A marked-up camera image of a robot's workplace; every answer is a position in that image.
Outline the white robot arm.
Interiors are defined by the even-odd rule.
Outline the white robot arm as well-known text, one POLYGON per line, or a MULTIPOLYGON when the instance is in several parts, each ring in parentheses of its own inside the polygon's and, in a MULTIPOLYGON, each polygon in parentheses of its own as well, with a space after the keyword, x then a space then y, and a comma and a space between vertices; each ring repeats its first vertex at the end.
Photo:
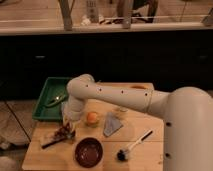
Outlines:
POLYGON ((81 119, 88 99, 96 99, 164 121, 163 171, 213 171, 213 97, 196 87, 172 92, 97 84, 89 74, 67 84, 64 115, 81 119))

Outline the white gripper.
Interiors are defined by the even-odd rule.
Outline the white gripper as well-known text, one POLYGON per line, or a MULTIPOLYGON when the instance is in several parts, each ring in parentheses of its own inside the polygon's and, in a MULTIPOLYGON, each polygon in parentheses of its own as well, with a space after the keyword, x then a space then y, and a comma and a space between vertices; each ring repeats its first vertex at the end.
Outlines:
POLYGON ((64 104, 63 114, 71 121, 78 121, 84 113, 85 101, 69 98, 64 104))

